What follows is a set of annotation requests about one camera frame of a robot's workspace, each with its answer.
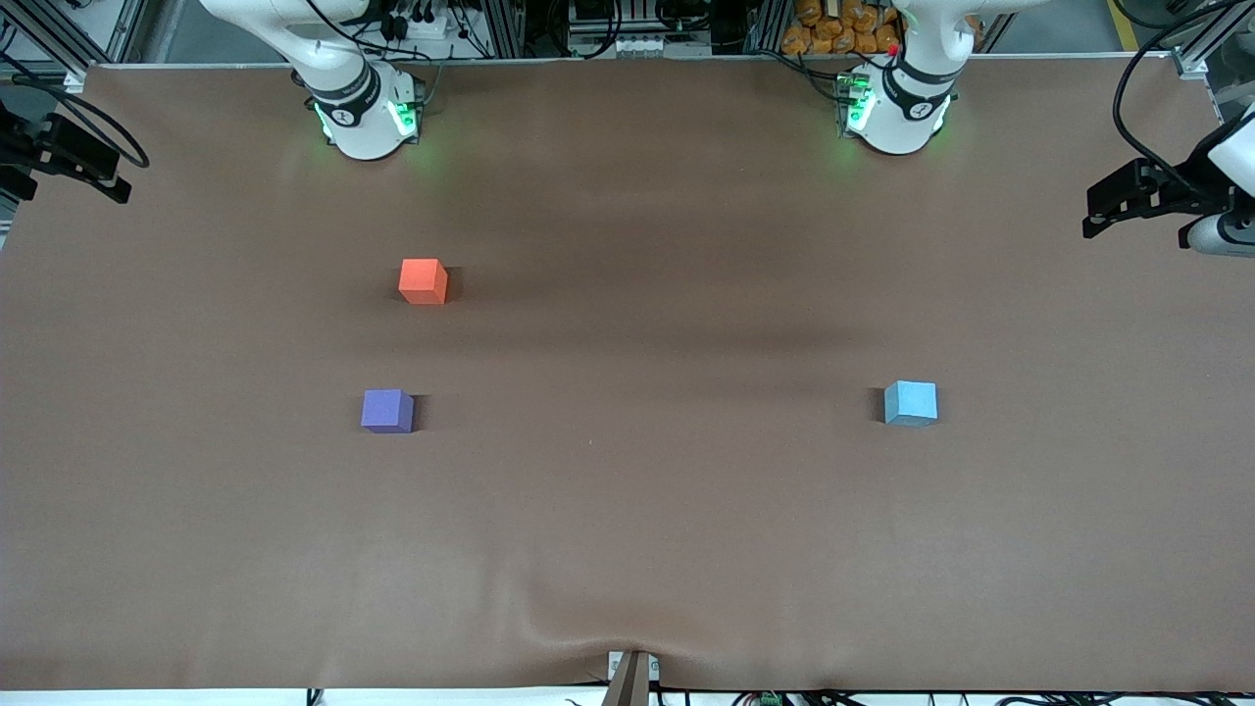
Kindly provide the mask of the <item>purple foam block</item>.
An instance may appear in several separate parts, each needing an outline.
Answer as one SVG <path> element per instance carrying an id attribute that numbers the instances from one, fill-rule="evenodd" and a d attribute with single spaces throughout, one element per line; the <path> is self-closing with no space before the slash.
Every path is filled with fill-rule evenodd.
<path id="1" fill-rule="evenodd" d="M 414 429 L 415 401 L 399 387 L 366 389 L 360 408 L 360 428 L 376 434 L 404 434 Z"/>

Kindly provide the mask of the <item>orange snack packets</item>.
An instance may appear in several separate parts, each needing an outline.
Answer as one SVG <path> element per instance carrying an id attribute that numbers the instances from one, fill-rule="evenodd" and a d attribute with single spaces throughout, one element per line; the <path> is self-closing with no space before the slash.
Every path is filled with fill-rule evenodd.
<path id="1" fill-rule="evenodd" d="M 783 55 L 890 55 L 902 41 L 904 18 L 889 0 L 789 0 L 789 10 Z"/>

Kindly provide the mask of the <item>orange foam block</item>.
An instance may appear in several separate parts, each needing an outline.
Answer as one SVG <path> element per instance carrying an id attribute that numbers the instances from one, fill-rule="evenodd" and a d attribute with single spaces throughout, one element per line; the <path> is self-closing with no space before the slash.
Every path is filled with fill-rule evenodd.
<path id="1" fill-rule="evenodd" d="M 439 307 L 447 303 L 449 275 L 439 260 L 408 258 L 402 261 L 397 290 L 414 307 Z"/>

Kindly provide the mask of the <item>blue foam block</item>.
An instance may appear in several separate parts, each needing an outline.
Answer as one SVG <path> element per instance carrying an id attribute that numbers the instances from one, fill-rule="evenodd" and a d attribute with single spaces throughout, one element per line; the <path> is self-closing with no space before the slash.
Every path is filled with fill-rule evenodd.
<path id="1" fill-rule="evenodd" d="M 897 380 L 884 389 L 884 423 L 900 428 L 927 428 L 937 423 L 935 381 Z"/>

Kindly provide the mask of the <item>brown table mat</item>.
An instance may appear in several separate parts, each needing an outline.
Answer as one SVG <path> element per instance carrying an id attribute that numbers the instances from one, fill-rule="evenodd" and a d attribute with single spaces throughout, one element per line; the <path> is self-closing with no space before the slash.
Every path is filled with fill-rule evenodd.
<path id="1" fill-rule="evenodd" d="M 128 204 L 0 250 L 0 691 L 1255 691 L 1255 260 L 1081 237 L 1121 63 L 875 155 L 766 60 L 95 69 Z M 447 303 L 398 293 L 439 260 Z M 884 423 L 935 381 L 937 423 Z M 414 429 L 361 429 L 399 387 Z"/>

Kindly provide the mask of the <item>white power strip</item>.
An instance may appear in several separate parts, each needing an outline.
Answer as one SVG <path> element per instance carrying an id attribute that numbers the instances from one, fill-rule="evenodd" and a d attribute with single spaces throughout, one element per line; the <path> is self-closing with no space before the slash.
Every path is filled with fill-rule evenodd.
<path id="1" fill-rule="evenodd" d="M 693 48 L 700 50 L 700 39 L 693 34 L 624 34 L 607 44 L 606 35 L 574 35 L 569 39 L 569 51 L 584 59 L 663 59 Z"/>

